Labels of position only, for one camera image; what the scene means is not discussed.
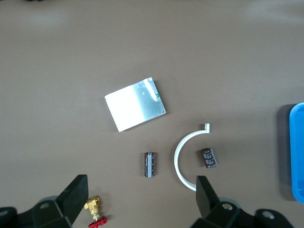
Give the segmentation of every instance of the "blue bin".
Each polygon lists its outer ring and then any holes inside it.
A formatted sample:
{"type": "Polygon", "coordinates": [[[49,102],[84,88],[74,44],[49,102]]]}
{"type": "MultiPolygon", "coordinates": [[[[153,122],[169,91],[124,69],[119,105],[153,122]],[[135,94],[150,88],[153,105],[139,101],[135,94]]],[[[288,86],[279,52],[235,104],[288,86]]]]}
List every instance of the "blue bin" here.
{"type": "Polygon", "coordinates": [[[289,125],[293,195],[297,201],[304,203],[304,103],[292,108],[289,125]]]}

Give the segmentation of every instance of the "black robotic claw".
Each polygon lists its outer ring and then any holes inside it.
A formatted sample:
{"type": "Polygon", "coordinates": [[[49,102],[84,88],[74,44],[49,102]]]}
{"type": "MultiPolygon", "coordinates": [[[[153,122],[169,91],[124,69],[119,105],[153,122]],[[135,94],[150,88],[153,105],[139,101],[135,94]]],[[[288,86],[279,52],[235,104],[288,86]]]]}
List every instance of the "black robotic claw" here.
{"type": "Polygon", "coordinates": [[[196,202],[202,218],[191,228],[294,228],[277,211],[259,209],[252,216],[231,202],[220,201],[205,176],[197,176],[196,202]]]}
{"type": "Polygon", "coordinates": [[[56,199],[42,200],[24,213],[0,208],[0,227],[71,228],[87,199],[87,175],[78,175],[56,199]]]}

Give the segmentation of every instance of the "capacitor label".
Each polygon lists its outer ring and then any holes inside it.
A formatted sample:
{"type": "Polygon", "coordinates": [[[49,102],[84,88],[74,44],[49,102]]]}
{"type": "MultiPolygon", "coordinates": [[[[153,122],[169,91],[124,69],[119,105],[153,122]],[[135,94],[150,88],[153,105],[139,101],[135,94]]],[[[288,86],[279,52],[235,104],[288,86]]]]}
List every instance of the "capacitor label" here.
{"type": "Polygon", "coordinates": [[[213,150],[211,148],[203,149],[202,153],[203,153],[205,165],[208,169],[216,167],[218,165],[217,161],[215,160],[213,150]]]}

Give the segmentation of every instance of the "white curved bracket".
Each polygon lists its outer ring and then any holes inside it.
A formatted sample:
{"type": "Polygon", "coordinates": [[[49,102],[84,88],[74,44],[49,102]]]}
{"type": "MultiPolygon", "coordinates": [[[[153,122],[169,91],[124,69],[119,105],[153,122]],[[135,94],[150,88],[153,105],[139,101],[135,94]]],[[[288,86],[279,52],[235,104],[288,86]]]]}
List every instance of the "white curved bracket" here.
{"type": "Polygon", "coordinates": [[[193,138],[194,136],[197,136],[199,134],[209,134],[210,132],[210,124],[209,123],[205,123],[205,129],[204,130],[200,130],[200,131],[196,131],[196,132],[192,132],[190,134],[188,134],[185,138],[183,138],[181,140],[181,142],[178,144],[178,146],[176,147],[176,150],[175,150],[175,153],[174,153],[174,167],[175,167],[175,170],[176,170],[176,173],[180,179],[180,181],[186,185],[187,188],[193,190],[193,191],[196,191],[196,184],[193,184],[189,181],[187,181],[183,175],[181,174],[180,172],[180,169],[179,169],[179,164],[178,164],[178,161],[179,161],[179,154],[181,152],[181,149],[182,147],[184,146],[184,144],[191,138],[193,138]]]}

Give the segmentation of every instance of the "brass valve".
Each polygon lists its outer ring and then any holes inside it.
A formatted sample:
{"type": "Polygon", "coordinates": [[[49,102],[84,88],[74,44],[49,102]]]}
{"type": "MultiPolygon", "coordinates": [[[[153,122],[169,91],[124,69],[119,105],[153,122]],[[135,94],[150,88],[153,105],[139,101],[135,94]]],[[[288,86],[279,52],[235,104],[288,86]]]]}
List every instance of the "brass valve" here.
{"type": "Polygon", "coordinates": [[[86,204],[85,204],[85,209],[86,210],[90,210],[91,215],[93,216],[94,220],[98,220],[99,219],[99,204],[100,204],[100,200],[98,196],[95,196],[93,198],[90,198],[87,200],[86,204]]]}

